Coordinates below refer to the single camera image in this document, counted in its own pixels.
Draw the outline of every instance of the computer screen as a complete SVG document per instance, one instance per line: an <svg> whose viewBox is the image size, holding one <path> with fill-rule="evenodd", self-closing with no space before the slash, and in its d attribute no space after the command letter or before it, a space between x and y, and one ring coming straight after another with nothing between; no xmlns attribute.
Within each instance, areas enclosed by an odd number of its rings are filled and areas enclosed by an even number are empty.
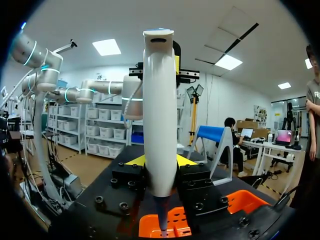
<svg viewBox="0 0 320 240"><path fill-rule="evenodd" d="M254 131L253 129L244 128L244 129L242 129L242 132L241 132L240 136L241 137L251 138L253 131Z"/></svg>
<svg viewBox="0 0 320 240"><path fill-rule="evenodd" d="M290 143L291 136L292 132L290 130L279 130L278 136L276 137L276 141Z"/></svg>

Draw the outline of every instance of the orange tray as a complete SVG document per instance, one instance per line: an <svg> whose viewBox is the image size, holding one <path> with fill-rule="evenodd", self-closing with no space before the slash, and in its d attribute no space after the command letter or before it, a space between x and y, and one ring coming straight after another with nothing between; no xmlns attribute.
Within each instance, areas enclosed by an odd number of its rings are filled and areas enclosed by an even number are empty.
<svg viewBox="0 0 320 240"><path fill-rule="evenodd" d="M228 197L228 211L234 214L240 210L246 214L251 213L262 205L268 205L266 201L260 199L249 191L239 190L233 192ZM168 212L167 238L177 238L190 236L191 231L188 226L185 209L183 206L175 207ZM145 215L139 222L139 237L162 238L157 214Z"/></svg>

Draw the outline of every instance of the black workbench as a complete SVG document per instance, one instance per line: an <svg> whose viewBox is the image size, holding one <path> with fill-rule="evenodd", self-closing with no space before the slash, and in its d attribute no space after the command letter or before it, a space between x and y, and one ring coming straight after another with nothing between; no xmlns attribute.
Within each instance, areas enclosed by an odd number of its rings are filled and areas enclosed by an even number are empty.
<svg viewBox="0 0 320 240"><path fill-rule="evenodd" d="M112 179L112 169L118 165L118 163L127 163L133 159L136 159L144 154L143 146L127 146L121 154L112 161L112 163L104 169L101 174L90 184L84 192L77 198L77 200L69 207L67 211L61 214L56 220L52 221L52 227L49 229L50 232L64 232L63 234L68 234L71 232L78 232L77 235L70 234L69 237L75 239L76 237L81 237L88 234L92 227L95 229L103 229L104 236L110 236L114 238L118 236L116 231L120 223L120 220L114 216L110 216L101 212L97 212L95 209L95 197L101 196L105 191L106 187L110 184L110 179ZM214 176L219 176L224 173L223 169L217 168ZM276 201L269 197L268 195L254 189L244 181L233 178L231 182L217 186L218 190L222 195L228 195L238 190L247 190L257 197L265 200L271 205ZM174 193L170 197L169 209L182 206L179 200L178 193ZM153 196L148 191L145 191L144 200L140 204L140 209L137 215L137 220L148 214L155 214L156 208ZM290 207L285 207L283 214L291 215L293 209ZM135 223L135 233L139 226L139 222Z"/></svg>

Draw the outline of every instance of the cardboard box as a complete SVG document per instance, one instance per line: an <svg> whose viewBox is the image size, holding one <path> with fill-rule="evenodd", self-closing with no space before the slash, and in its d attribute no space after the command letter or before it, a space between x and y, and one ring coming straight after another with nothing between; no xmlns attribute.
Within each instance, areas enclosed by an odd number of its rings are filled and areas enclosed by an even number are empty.
<svg viewBox="0 0 320 240"><path fill-rule="evenodd" d="M255 129L253 129L253 133L252 133L251 138L254 139L254 138L263 137L267 141L269 132L270 132L270 130L267 128L255 128Z"/></svg>
<svg viewBox="0 0 320 240"><path fill-rule="evenodd" d="M236 121L236 127L238 128L238 132L241 133L240 129L257 129L258 123L256 121Z"/></svg>

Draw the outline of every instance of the black hair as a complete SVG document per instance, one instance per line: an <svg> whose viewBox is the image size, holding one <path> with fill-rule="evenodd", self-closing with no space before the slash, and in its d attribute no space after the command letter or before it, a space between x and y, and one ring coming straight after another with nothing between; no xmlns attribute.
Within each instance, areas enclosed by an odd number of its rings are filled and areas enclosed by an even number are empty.
<svg viewBox="0 0 320 240"><path fill-rule="evenodd" d="M227 117L224 121L224 126L225 127L232 127L232 125L236 124L236 120L232 117Z"/></svg>
<svg viewBox="0 0 320 240"><path fill-rule="evenodd" d="M306 46L305 50L306 50L306 54L308 55L308 58L309 58L309 59L310 59L311 57L314 57L314 56L315 56L314 51L312 50L312 47L311 47L310 44L309 44L308 46Z"/></svg>

